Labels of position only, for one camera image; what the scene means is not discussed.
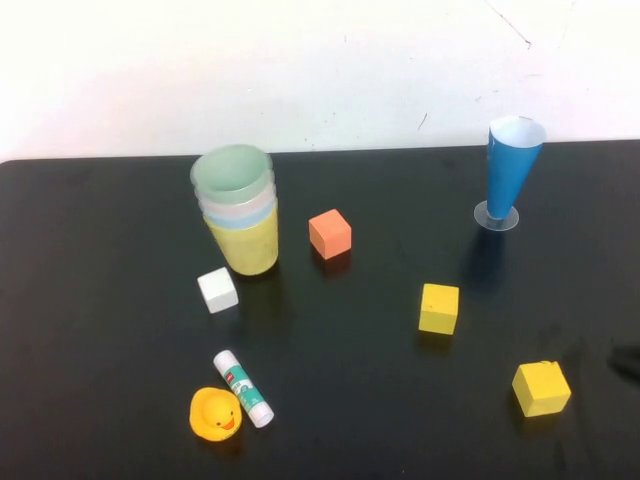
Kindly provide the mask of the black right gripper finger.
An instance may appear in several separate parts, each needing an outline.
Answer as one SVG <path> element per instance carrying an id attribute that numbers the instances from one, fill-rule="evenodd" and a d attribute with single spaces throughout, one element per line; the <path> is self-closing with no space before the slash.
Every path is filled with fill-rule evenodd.
<path id="1" fill-rule="evenodd" d="M 639 357 L 638 347 L 616 347 L 612 350 L 612 369 L 626 380 L 638 383 Z"/>

